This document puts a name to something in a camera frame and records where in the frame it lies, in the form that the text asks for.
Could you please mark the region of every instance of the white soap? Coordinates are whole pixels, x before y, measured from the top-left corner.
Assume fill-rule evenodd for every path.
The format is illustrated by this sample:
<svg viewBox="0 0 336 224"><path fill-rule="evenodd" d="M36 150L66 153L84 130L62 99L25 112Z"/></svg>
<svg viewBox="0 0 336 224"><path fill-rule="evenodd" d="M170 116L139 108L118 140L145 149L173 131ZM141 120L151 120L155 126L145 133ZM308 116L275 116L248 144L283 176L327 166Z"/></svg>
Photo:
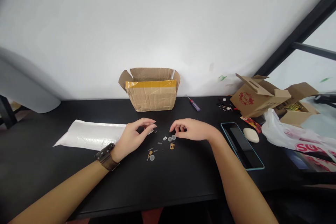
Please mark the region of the white soap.
<svg viewBox="0 0 336 224"><path fill-rule="evenodd" d="M259 142L259 137L257 132L254 129L251 128L245 128L243 130L245 137L247 138L247 140L249 140L250 142L254 142L254 143L258 143Z"/></svg>

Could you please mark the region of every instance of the purple screwdriver handle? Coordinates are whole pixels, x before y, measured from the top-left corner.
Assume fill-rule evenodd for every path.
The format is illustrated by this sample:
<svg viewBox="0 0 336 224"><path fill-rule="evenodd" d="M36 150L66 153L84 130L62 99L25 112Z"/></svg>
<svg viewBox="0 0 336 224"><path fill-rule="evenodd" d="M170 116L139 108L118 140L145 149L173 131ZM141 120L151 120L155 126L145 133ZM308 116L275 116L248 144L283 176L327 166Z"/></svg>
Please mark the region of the purple screwdriver handle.
<svg viewBox="0 0 336 224"><path fill-rule="evenodd" d="M190 100L190 102L198 112L201 111L201 109L197 106L197 104L193 100Z"/></svg>

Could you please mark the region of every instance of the phone screen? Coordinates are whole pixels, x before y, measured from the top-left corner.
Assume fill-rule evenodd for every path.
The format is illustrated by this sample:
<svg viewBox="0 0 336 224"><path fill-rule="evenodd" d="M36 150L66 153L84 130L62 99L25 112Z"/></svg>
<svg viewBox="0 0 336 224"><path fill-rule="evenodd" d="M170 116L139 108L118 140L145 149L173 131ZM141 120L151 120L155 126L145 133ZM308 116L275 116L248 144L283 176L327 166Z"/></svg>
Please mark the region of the phone screen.
<svg viewBox="0 0 336 224"><path fill-rule="evenodd" d="M222 127L245 169L264 168L237 124L222 124Z"/></svg>

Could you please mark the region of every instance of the left hand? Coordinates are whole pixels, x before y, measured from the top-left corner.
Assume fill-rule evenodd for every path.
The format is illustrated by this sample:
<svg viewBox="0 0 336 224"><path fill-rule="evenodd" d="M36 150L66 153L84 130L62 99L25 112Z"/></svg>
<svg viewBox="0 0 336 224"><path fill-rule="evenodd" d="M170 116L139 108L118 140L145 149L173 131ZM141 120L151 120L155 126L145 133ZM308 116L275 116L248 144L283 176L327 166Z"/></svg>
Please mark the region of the left hand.
<svg viewBox="0 0 336 224"><path fill-rule="evenodd" d="M138 121L126 125L121 138L111 150L111 156L114 162L119 163L124 157L135 151L144 141L149 132L156 128L156 121L148 118L141 118ZM139 134L137 129L144 127L144 131Z"/></svg>

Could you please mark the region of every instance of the hand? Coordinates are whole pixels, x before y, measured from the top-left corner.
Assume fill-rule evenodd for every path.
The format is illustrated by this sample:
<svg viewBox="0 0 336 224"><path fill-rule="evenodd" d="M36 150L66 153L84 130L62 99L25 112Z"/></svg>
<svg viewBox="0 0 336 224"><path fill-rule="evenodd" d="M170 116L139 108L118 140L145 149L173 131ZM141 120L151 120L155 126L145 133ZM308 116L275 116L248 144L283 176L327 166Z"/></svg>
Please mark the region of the hand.
<svg viewBox="0 0 336 224"><path fill-rule="evenodd" d="M114 162L119 163L124 157L135 151L144 141L149 132L156 128L156 121L148 118L141 118L138 121L126 125L119 141L111 150L111 156ZM144 127L144 131L139 134L137 129Z"/></svg>
<svg viewBox="0 0 336 224"><path fill-rule="evenodd" d="M173 122L169 132L175 129L175 136L179 138L188 138L190 140L212 140L216 136L223 135L213 126L205 122L186 118Z"/></svg>

